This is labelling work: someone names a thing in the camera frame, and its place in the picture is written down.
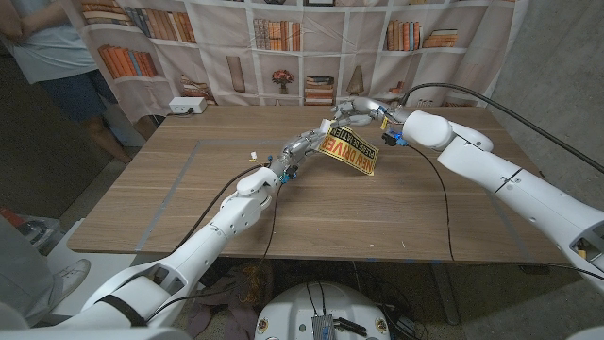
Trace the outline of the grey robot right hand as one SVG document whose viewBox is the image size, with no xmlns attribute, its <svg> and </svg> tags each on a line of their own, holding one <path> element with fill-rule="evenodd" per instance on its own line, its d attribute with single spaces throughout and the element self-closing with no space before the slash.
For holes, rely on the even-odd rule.
<svg viewBox="0 0 604 340">
<path fill-rule="evenodd" d="M 395 124 L 404 124 L 411 110 L 402 106 L 390 108 L 387 104 L 367 97 L 355 97 L 344 101 L 331 109 L 334 114 L 333 128 L 345 126 L 366 126 L 372 121 L 387 121 Z"/>
</svg>

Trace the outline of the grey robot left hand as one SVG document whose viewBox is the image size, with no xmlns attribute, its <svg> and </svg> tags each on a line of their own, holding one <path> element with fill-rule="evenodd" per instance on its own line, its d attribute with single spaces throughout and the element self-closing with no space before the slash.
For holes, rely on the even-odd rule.
<svg viewBox="0 0 604 340">
<path fill-rule="evenodd" d="M 327 133 L 312 129 L 291 139 L 283 147 L 280 155 L 272 161 L 269 168 L 277 175 L 281 183 L 296 177 L 296 172 L 305 159 L 316 153 Z"/>
</svg>

